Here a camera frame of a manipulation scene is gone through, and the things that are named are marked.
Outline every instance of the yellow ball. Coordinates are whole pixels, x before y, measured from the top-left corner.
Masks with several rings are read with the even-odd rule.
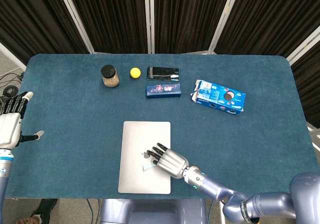
[[[140,69],[138,69],[138,68],[132,68],[132,69],[130,70],[130,76],[131,76],[132,78],[139,78],[140,75],[141,75]]]

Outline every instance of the black curtain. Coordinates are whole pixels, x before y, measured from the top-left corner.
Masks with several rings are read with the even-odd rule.
[[[226,0],[154,0],[155,52],[208,50]]]
[[[287,57],[320,25],[320,0],[236,0],[218,54]]]
[[[306,120],[320,128],[320,42],[292,65]]]
[[[94,50],[147,53],[145,0],[73,0]]]
[[[63,0],[0,0],[0,42],[23,63],[38,53],[87,53]]]

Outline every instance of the silver laptop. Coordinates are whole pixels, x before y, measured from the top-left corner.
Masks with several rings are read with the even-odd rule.
[[[123,123],[119,193],[169,194],[170,175],[152,164],[145,151],[170,145],[170,122]]]

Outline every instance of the black smartphone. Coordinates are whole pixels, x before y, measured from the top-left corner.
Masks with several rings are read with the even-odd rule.
[[[179,81],[178,68],[148,67],[148,80]]]

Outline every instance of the white robotic hand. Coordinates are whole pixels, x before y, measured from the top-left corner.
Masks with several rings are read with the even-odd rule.
[[[32,96],[32,92],[24,92],[3,102],[0,109],[0,149],[12,150],[20,142],[37,140],[44,133],[39,131],[34,135],[21,135],[22,119]]]

